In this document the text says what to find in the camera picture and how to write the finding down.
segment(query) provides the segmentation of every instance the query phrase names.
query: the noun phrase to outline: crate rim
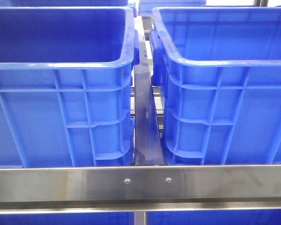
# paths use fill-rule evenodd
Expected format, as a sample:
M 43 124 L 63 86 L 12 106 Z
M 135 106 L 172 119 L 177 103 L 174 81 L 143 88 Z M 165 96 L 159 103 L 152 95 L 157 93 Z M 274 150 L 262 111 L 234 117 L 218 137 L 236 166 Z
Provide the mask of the crate rim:
M 281 66 L 281 60 L 190 60 L 183 57 L 178 49 L 176 48 L 172 38 L 170 37 L 161 17 L 162 10 L 200 10 L 200 11 L 210 11 L 210 10 L 225 10 L 225 11 L 235 11 L 235 10 L 256 10 L 256 11 L 281 11 L 281 7 L 156 7 L 152 9 L 153 18 L 155 22 L 155 28 L 157 30 L 158 36 L 166 50 L 169 58 L 183 66 L 196 66 L 196 67 L 260 67 L 260 66 Z
M 114 69 L 128 65 L 134 58 L 134 17 L 133 10 L 123 7 L 0 7 L 0 10 L 123 10 L 125 30 L 120 58 L 109 62 L 0 62 L 0 70 L 22 69 Z

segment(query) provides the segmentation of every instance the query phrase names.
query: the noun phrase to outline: metal shelf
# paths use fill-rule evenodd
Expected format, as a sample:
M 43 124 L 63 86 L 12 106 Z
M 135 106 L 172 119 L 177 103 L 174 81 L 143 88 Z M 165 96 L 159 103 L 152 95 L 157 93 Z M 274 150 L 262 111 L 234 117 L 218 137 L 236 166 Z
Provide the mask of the metal shelf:
M 164 165 L 141 17 L 135 166 L 0 169 L 0 214 L 281 208 L 281 165 Z

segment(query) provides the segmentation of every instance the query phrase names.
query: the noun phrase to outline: screw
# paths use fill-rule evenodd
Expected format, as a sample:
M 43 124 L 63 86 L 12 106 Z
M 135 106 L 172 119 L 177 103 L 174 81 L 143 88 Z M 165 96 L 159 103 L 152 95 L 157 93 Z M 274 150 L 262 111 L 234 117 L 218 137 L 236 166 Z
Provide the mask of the screw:
M 125 183 L 125 184 L 129 184 L 129 183 L 130 183 L 130 179 L 129 179 L 129 178 L 126 178 L 126 179 L 124 180 L 124 183 Z
M 167 177 L 167 179 L 165 179 L 165 182 L 167 182 L 168 184 L 172 182 L 172 178 L 171 177 Z

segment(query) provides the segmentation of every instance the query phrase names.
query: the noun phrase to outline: blue plastic crate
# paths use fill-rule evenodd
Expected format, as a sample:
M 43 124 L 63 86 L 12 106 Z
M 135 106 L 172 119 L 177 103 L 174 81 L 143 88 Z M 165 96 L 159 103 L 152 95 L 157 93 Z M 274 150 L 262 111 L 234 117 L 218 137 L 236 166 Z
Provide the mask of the blue plastic crate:
M 202 7 L 206 0 L 140 0 L 139 15 L 151 15 L 155 7 Z
M 0 225 L 133 225 L 133 213 L 0 215 Z
M 0 7 L 43 6 L 127 6 L 137 14 L 134 0 L 0 0 Z
M 157 8 L 171 165 L 281 163 L 281 7 Z
M 148 225 L 281 225 L 281 210 L 148 212 Z
M 129 165 L 137 44 L 126 7 L 0 8 L 0 168 Z

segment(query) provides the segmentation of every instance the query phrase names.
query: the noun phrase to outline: plastic crate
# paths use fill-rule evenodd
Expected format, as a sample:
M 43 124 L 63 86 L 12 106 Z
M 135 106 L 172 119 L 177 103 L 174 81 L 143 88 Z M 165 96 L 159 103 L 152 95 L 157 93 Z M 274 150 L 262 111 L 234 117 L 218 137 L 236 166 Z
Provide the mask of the plastic crate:
M 0 215 L 0 225 L 133 225 L 133 213 Z
M 281 164 L 281 7 L 156 8 L 168 164 Z
M 137 15 L 134 0 L 0 0 L 0 7 L 42 6 L 127 6 Z
M 281 210 L 148 212 L 148 225 L 281 225 Z
M 151 15 L 155 7 L 202 7 L 206 0 L 140 0 L 139 15 Z
M 129 165 L 137 38 L 126 7 L 0 8 L 0 168 Z

